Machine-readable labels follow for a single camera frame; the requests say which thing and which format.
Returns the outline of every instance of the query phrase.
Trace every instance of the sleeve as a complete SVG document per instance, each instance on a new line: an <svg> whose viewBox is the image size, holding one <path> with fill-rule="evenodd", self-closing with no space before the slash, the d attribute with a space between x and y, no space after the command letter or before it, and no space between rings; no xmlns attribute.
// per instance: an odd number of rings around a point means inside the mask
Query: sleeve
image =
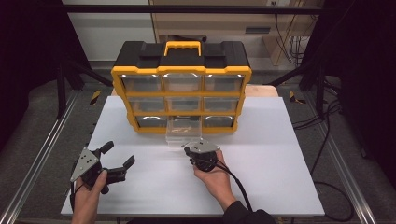
<svg viewBox="0 0 396 224"><path fill-rule="evenodd" d="M275 220L263 210L250 212L241 202L236 201L224 212L222 217L224 224L276 224Z"/></svg>

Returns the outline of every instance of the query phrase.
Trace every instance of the yellow plastic frame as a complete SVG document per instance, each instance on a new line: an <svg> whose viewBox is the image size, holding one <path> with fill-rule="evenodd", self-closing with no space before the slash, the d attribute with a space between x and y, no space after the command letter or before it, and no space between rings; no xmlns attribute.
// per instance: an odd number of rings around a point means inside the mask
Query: yellow plastic frame
<svg viewBox="0 0 396 224"><path fill-rule="evenodd" d="M165 91L163 79L161 78L162 91L142 92L142 91L127 91L121 80L121 76L151 76L163 75L169 73L194 73L201 75L201 89L199 91ZM139 127L135 116L234 116L232 127L204 127L202 123L203 133L232 133L237 129L237 118L242 112L243 103L245 100L245 87L250 81L251 69L248 66L228 66L225 68L205 68L204 66L159 66L157 68L138 68L135 66L114 66L111 70L113 76L113 85L117 95L122 99L127 109L127 119L138 133L166 133L166 127ZM240 91L205 91L205 75L242 75L244 76ZM169 96L183 96L183 97L238 97L239 103L234 112L205 112L204 101L201 100L199 111L168 111L167 101L165 103L165 111L161 112L143 112L133 111L128 97L169 97Z"/></svg>

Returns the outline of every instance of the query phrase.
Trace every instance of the person's right hand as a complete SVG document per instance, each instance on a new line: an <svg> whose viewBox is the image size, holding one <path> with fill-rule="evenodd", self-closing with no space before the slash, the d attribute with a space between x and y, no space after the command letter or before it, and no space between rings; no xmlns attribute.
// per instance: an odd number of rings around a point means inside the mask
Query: person's right hand
<svg viewBox="0 0 396 224"><path fill-rule="evenodd" d="M218 160L224 162L221 150L216 151ZM225 211L232 203L236 201L231 191L230 176L219 167L215 167L210 172L200 171L196 166L194 168L194 175L201 179L210 194L218 200L223 211Z"/></svg>

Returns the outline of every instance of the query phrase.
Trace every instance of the white table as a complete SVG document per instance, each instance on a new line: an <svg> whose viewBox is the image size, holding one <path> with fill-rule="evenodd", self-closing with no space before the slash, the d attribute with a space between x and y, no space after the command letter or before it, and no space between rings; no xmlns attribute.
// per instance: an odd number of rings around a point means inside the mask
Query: white table
<svg viewBox="0 0 396 224"><path fill-rule="evenodd" d="M231 171L244 185L254 210L273 216L323 216L323 207L306 167L280 97L247 97L235 133L204 135L221 147ZM223 214L204 183L193 175L182 149L170 149L165 136L136 133L120 97L109 96L88 149L107 141L106 168L120 167L131 155L135 164L126 181L109 185L98 214L117 217L219 217ZM233 193L245 204L232 180ZM61 212L71 215L69 200Z"/></svg>

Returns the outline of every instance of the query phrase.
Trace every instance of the clear plastic drawer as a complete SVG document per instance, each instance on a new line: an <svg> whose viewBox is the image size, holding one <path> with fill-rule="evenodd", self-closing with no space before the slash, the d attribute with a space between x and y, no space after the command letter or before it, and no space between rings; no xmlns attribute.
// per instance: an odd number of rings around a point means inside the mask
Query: clear plastic drawer
<svg viewBox="0 0 396 224"><path fill-rule="evenodd" d="M205 91L241 91L243 75L205 75Z"/></svg>
<svg viewBox="0 0 396 224"><path fill-rule="evenodd" d="M204 111L234 112L238 97L204 97Z"/></svg>
<svg viewBox="0 0 396 224"><path fill-rule="evenodd" d="M201 89L201 75L194 73L170 73L163 75L166 91L199 91Z"/></svg>
<svg viewBox="0 0 396 224"><path fill-rule="evenodd" d="M122 83L127 91L161 91L161 78L158 75L122 75Z"/></svg>
<svg viewBox="0 0 396 224"><path fill-rule="evenodd" d="M199 111L200 97L166 97L169 111Z"/></svg>
<svg viewBox="0 0 396 224"><path fill-rule="evenodd" d="M206 128L233 127L234 116L204 116L203 124Z"/></svg>
<svg viewBox="0 0 396 224"><path fill-rule="evenodd" d="M128 101L135 112L165 111L163 97L128 97Z"/></svg>
<svg viewBox="0 0 396 224"><path fill-rule="evenodd" d="M165 116L136 116L134 118L141 128L164 128L167 124Z"/></svg>
<svg viewBox="0 0 396 224"><path fill-rule="evenodd" d="M171 116L166 126L166 142L169 147L182 149L181 146L199 141L202 136L199 116Z"/></svg>

